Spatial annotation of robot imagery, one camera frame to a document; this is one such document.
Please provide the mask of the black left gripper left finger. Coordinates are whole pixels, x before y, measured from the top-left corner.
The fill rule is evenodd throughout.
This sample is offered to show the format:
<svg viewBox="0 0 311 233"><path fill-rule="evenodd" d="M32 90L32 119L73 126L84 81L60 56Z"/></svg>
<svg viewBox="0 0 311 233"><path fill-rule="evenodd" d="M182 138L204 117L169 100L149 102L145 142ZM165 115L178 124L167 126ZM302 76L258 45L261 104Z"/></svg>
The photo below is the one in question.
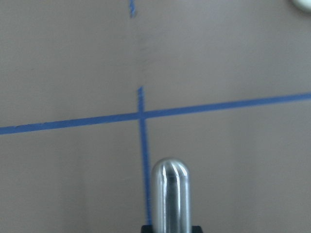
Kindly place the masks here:
<svg viewBox="0 0 311 233"><path fill-rule="evenodd" d="M142 225L141 233L153 233L153 226L152 225Z"/></svg>

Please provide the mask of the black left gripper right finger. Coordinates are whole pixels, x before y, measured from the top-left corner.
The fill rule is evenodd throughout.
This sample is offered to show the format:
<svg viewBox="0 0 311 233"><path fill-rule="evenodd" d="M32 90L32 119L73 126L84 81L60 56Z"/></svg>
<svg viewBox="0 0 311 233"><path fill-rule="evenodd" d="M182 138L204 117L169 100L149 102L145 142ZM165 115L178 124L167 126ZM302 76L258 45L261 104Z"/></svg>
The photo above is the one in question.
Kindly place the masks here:
<svg viewBox="0 0 311 233"><path fill-rule="evenodd" d="M191 232L192 233L203 233L203 229L201 226L192 226Z"/></svg>

